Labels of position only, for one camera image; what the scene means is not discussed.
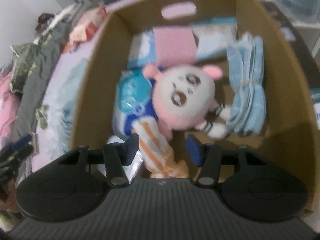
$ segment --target ribbed gray surface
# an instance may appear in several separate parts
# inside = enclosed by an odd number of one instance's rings
[[[214,190],[189,179],[135,179],[111,190],[92,213],[65,223],[25,219],[13,240],[310,240],[299,219],[267,224],[244,219],[221,204]]]

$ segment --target pink sponge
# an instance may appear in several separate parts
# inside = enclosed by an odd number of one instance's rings
[[[196,41],[188,27],[155,27],[156,64],[168,67],[196,62]]]

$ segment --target plush toy face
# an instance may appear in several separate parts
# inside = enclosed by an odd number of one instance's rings
[[[158,117],[181,129],[182,122],[192,127],[204,118],[214,99],[213,79],[220,78],[222,71],[215,66],[178,65],[161,73],[156,66],[147,65],[143,75],[157,81],[152,100]]]

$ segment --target box handle hole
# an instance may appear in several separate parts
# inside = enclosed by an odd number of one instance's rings
[[[161,9],[162,17],[165,20],[173,20],[177,18],[195,15],[196,12],[196,5],[192,2],[174,3],[166,5]]]

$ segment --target red and white package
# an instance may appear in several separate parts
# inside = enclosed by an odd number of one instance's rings
[[[69,41],[75,44],[91,40],[106,16],[105,6],[99,6],[85,12],[70,33]]]

